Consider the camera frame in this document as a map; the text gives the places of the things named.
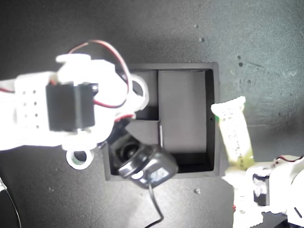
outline white plastic part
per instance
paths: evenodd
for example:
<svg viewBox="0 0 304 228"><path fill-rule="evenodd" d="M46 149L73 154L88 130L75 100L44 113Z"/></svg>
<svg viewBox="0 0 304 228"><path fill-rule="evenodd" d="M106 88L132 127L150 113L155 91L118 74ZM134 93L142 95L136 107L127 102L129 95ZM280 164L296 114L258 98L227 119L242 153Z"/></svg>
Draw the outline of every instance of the white plastic part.
<svg viewBox="0 0 304 228"><path fill-rule="evenodd" d="M273 162L255 163L247 171L237 167L226 170L223 179L235 190L233 228L248 228L262 223L262 212L284 213L288 222L304 226L304 158L291 155L282 157L286 161L276 159ZM260 177L269 176L269 205L259 206L254 202L253 192L256 192L257 187L253 181L254 174Z"/></svg>
<svg viewBox="0 0 304 228"><path fill-rule="evenodd" d="M303 198L304 171L294 179L290 194L288 194L287 220L289 223L304 227L304 198Z"/></svg>
<svg viewBox="0 0 304 228"><path fill-rule="evenodd" d="M76 170L86 169L93 161L94 152L91 150L82 151L86 154L86 160L81 161L75 156L75 151L66 152L66 161L67 163Z"/></svg>
<svg viewBox="0 0 304 228"><path fill-rule="evenodd" d="M89 55L68 54L57 57L64 63L58 72L42 72L20 75L15 80L0 81L0 88L15 90L15 93L0 92L0 150L21 145L57 146L67 151L66 159L75 169L85 169L93 160L91 152L97 143L105 141L117 117L134 114L146 107L149 101L148 87L139 76L133 76L143 91L143 96L133 90L125 104L117 109L95 105L95 126L77 132L52 132L49 130L46 86L50 80L58 83L96 83L99 92L95 100L119 105L126 99L126 83L116 74L115 66L105 60L91 60ZM75 151L85 151L86 161L73 157Z"/></svg>
<svg viewBox="0 0 304 228"><path fill-rule="evenodd" d="M252 199L252 180L247 178L246 171L229 167L222 179L234 187L233 228L250 228L262 223L263 215Z"/></svg>

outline mounting hole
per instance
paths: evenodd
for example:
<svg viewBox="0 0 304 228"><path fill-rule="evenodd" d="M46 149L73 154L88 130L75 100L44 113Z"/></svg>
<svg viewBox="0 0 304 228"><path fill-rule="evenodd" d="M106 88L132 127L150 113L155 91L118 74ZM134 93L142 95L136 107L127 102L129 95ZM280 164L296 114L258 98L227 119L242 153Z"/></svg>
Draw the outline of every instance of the mounting hole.
<svg viewBox="0 0 304 228"><path fill-rule="evenodd" d="M72 161L75 165L82 165L86 162L86 153L84 151L75 151L72 156Z"/></svg>

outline black tabletop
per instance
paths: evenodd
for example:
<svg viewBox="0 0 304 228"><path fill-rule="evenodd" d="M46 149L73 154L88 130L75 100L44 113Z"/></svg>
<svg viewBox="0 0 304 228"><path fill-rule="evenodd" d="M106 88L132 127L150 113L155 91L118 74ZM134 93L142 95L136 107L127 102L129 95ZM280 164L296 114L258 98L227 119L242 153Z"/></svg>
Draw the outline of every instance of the black tabletop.
<svg viewBox="0 0 304 228"><path fill-rule="evenodd" d="M301 0L2 0L0 78L56 71L57 55L93 38L112 43L128 63L215 61L221 101L247 98L256 161L300 155L303 10ZM104 56L96 46L83 51ZM227 165L223 152L221 174ZM0 176L24 228L142 228L158 219L147 191L104 174L101 152L82 171L60 147L0 152ZM233 190L220 177L169 180L155 194L165 215L159 228L232 226ZM0 199L1 227L18 227L4 192ZM264 217L259 227L284 219Z"/></svg>

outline white ring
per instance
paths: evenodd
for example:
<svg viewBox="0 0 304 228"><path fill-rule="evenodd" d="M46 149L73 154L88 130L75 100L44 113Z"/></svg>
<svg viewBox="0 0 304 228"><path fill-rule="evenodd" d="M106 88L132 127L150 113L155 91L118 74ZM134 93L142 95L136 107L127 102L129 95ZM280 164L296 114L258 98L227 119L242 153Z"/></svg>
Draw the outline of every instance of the white ring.
<svg viewBox="0 0 304 228"><path fill-rule="evenodd" d="M86 169L93 161L94 153L90 150L83 151L86 154L86 161L80 161L75 157L75 151L67 151L66 152L66 161L76 170L84 170Z"/></svg>

